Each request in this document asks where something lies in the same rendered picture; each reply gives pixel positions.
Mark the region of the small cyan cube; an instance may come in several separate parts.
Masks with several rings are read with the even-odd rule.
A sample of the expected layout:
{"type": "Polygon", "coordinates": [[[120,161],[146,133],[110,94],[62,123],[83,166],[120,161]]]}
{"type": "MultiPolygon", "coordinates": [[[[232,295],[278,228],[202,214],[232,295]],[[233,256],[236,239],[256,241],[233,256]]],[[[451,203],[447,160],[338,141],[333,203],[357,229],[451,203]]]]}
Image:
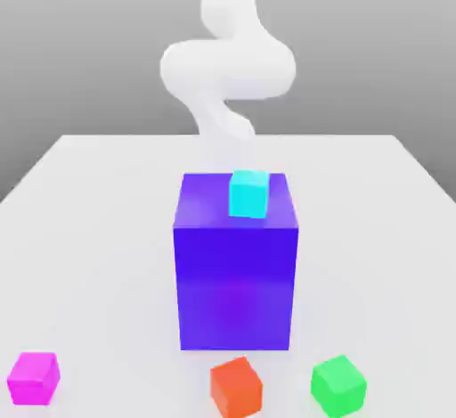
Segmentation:
{"type": "Polygon", "coordinates": [[[231,217],[266,218],[270,174],[260,170],[238,169],[229,183],[231,217]]]}

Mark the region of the small orange cube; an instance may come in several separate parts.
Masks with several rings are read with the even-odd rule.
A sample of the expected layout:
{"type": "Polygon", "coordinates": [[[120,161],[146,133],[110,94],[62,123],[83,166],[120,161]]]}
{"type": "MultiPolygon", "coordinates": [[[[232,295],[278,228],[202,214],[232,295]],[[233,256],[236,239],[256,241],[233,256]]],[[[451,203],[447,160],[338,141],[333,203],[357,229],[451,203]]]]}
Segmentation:
{"type": "Polygon", "coordinates": [[[210,369],[210,396],[223,418],[246,418],[263,408],[263,383],[246,357],[210,369]]]}

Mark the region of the small green cube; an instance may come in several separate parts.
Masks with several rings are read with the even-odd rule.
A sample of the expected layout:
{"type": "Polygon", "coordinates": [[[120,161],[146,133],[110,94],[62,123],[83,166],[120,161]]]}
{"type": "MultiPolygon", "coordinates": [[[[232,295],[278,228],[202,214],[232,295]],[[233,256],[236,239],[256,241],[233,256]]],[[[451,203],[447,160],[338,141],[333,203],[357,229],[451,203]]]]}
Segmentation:
{"type": "Polygon", "coordinates": [[[329,418],[343,418],[362,409],[367,381],[345,355],[339,355],[313,368],[310,391],[329,418]]]}

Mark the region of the small magenta cube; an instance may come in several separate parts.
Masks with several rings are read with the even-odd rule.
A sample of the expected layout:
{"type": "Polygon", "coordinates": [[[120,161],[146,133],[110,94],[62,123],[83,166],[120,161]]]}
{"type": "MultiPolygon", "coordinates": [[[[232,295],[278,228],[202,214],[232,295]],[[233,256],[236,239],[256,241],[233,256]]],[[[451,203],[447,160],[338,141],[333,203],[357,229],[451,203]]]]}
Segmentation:
{"type": "Polygon", "coordinates": [[[7,376],[16,406],[49,406],[61,378],[53,352],[21,352],[7,376]]]}

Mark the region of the large purple box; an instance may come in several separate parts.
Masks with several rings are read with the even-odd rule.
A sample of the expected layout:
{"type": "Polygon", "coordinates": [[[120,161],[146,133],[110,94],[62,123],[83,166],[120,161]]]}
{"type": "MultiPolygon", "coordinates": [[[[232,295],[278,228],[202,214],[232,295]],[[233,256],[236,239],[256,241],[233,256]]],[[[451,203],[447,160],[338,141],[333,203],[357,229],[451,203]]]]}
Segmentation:
{"type": "Polygon", "coordinates": [[[183,350],[286,350],[298,246],[287,178],[264,219],[229,214],[228,174],[183,176],[173,225],[183,350]]]}

